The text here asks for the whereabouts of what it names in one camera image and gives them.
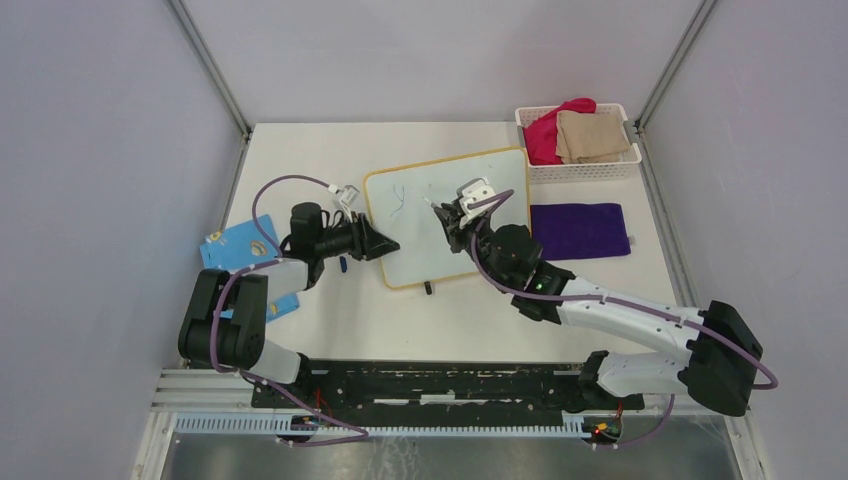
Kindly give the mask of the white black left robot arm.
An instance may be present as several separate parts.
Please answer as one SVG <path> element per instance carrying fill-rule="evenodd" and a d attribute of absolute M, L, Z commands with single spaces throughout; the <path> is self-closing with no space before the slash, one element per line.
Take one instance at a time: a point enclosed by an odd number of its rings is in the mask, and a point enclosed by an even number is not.
<path fill-rule="evenodd" d="M 316 203 L 297 204 L 280 258 L 234 272 L 202 270 L 179 332 L 179 355 L 203 368 L 277 382 L 275 392 L 288 406 L 306 405 L 314 394 L 313 379 L 300 372 L 306 357 L 266 339 L 271 290 L 287 296 L 313 288 L 330 258 L 371 261 L 401 249 L 363 214 L 353 212 L 337 225 L 326 225 L 324 217 Z"/>

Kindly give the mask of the aluminium frame rail left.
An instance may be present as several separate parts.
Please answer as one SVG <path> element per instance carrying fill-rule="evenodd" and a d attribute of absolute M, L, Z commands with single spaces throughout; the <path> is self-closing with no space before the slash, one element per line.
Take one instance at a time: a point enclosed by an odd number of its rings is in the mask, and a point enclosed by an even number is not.
<path fill-rule="evenodd" d="M 241 139 L 248 142 L 253 128 L 230 88 L 225 76 L 214 58 L 204 36 L 195 22 L 188 5 L 183 0 L 165 0 L 189 47 L 200 62 L 205 75 L 211 82 L 217 96 L 222 101 L 228 116 L 232 120 Z"/>

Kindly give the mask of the aluminium frame rail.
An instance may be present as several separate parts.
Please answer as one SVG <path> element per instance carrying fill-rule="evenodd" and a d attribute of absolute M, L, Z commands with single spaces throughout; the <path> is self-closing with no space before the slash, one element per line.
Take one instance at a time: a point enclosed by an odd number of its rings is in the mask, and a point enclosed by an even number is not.
<path fill-rule="evenodd" d="M 651 138 L 651 126 L 655 123 L 657 114 L 669 90 L 674 85 L 693 48 L 720 4 L 719 0 L 703 0 L 698 3 L 694 14 L 648 95 L 644 108 L 633 121 L 631 127 L 643 155 L 640 171 L 653 220 L 657 227 L 672 289 L 677 302 L 684 306 L 698 306 L 700 301 L 692 283 L 685 254 L 681 249 L 680 237 L 672 209 L 673 199 L 669 196 L 668 187 L 663 181 L 659 166 L 653 159 L 652 149 L 656 146 L 656 143 Z"/>
<path fill-rule="evenodd" d="M 188 5 L 183 0 L 165 0 L 189 47 L 200 62 L 205 75 L 211 82 L 217 96 L 222 101 L 228 116 L 232 120 L 241 139 L 248 142 L 253 128 L 230 88 L 225 76 L 214 58 L 204 36 L 195 22 Z"/>

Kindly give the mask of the white perforated plastic basket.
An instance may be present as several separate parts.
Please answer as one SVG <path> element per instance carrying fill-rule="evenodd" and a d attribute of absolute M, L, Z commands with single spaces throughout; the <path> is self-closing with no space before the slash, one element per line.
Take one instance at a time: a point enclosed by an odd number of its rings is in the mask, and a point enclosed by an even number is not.
<path fill-rule="evenodd" d="M 621 131 L 630 142 L 629 148 L 620 153 L 615 162 L 540 166 L 529 164 L 528 177 L 531 184 L 619 180 L 639 173 L 643 152 L 635 122 L 628 119 L 624 107 L 618 103 L 599 103 L 596 112 L 614 115 L 619 119 Z"/>

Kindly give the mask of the purple towel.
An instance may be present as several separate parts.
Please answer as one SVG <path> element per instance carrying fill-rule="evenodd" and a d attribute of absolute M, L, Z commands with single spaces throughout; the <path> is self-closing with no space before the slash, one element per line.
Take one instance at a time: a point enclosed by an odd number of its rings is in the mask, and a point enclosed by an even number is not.
<path fill-rule="evenodd" d="M 631 254 L 622 206 L 616 203 L 532 205 L 533 238 L 546 261 L 621 257 Z"/>

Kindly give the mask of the beige cloth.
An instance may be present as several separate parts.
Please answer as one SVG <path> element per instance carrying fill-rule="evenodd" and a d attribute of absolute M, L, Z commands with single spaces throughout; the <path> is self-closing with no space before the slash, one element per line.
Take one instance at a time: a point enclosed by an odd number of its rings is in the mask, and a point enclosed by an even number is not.
<path fill-rule="evenodd" d="M 615 163 L 630 146 L 616 115 L 557 113 L 555 153 L 565 164 Z"/>

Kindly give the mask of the red cloth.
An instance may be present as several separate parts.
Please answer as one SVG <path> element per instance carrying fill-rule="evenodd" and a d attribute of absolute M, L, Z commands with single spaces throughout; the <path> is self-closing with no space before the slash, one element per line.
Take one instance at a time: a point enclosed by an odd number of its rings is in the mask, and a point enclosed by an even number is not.
<path fill-rule="evenodd" d="M 557 115 L 560 111 L 592 114 L 596 112 L 596 108 L 597 104 L 593 99 L 576 98 L 564 102 L 526 127 L 524 139 L 530 164 L 533 166 L 562 164 L 562 158 L 556 154 Z"/>

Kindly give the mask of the blue picture book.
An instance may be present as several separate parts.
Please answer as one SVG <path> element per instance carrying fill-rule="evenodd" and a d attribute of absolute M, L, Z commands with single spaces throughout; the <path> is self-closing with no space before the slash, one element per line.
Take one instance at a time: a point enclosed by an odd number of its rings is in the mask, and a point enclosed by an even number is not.
<path fill-rule="evenodd" d="M 265 239 L 252 220 L 248 220 L 222 231 L 207 235 L 199 245 L 200 257 L 205 269 L 234 272 L 240 268 L 275 258 L 277 252 L 272 242 L 279 243 L 271 217 L 258 217 L 259 224 L 271 237 Z M 300 307 L 297 294 L 272 294 L 269 285 L 269 303 L 266 323 L 288 315 Z"/>

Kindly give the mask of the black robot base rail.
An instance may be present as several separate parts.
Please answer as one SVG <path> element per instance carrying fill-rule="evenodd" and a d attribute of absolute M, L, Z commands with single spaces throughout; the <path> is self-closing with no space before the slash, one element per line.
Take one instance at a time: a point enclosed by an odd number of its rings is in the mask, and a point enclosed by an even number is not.
<path fill-rule="evenodd" d="M 564 414 L 645 406 L 582 381 L 578 363 L 311 359 L 287 389 L 358 427 L 553 427 Z"/>

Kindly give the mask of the aluminium frame rail right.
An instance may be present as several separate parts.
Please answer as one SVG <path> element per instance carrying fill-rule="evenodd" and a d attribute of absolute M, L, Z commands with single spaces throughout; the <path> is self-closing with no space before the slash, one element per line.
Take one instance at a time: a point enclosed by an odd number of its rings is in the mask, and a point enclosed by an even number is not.
<path fill-rule="evenodd" d="M 653 220 L 657 227 L 672 289 L 677 302 L 684 306 L 698 306 L 700 301 L 692 283 L 685 254 L 681 249 L 680 237 L 672 209 L 673 199 L 669 196 L 668 187 L 663 181 L 659 166 L 653 159 L 652 149 L 656 146 L 656 143 L 651 138 L 651 126 L 655 123 L 657 114 L 669 90 L 674 85 L 693 48 L 720 4 L 719 0 L 703 0 L 698 3 L 694 14 L 648 95 L 644 108 L 633 121 L 631 127 L 643 155 L 640 171 Z"/>

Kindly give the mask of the yellow framed whiteboard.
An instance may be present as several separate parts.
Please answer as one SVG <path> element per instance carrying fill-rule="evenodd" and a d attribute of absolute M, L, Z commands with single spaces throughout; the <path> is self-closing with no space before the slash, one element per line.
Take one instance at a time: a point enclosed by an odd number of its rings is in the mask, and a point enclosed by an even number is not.
<path fill-rule="evenodd" d="M 423 197 L 450 203 L 459 187 L 486 177 L 495 194 L 513 191 L 492 215 L 491 226 L 528 225 L 528 165 L 526 151 L 511 147 L 367 174 L 363 187 L 369 220 L 401 246 L 380 259 L 385 284 L 400 289 L 474 273 L 467 254 L 450 251 L 441 224 Z"/>

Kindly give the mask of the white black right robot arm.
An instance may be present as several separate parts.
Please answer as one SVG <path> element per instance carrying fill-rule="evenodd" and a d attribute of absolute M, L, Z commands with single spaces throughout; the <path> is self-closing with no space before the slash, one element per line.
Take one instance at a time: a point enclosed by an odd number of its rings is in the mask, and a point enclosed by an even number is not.
<path fill-rule="evenodd" d="M 527 226 L 492 228 L 490 205 L 481 213 L 458 201 L 432 209 L 451 251 L 467 254 L 487 282 L 511 295 L 521 315 L 645 347 L 639 354 L 592 352 L 577 382 L 585 405 L 602 408 L 641 394 L 687 395 L 718 414 L 742 417 L 753 391 L 777 386 L 762 362 L 762 345 L 733 306 L 669 306 L 619 294 L 543 260 Z"/>

